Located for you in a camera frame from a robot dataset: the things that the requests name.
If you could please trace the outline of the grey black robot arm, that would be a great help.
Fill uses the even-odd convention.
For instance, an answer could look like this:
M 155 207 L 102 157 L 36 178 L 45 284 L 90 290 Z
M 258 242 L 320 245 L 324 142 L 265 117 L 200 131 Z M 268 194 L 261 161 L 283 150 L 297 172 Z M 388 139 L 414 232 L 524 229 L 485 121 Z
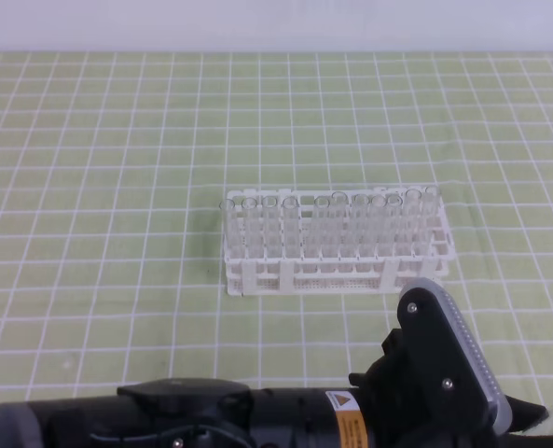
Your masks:
M 402 289 L 382 356 L 346 388 L 209 378 L 0 403 L 0 447 L 553 447 L 542 405 L 507 396 L 437 283 Z

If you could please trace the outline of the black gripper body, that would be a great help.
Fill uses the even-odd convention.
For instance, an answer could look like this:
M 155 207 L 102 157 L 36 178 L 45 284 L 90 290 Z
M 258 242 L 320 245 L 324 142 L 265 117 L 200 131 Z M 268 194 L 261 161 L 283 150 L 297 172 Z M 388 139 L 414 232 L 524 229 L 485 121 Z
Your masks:
M 383 355 L 352 373 L 372 447 L 553 447 L 528 434 L 546 407 L 508 397 L 455 300 L 439 285 L 406 285 Z

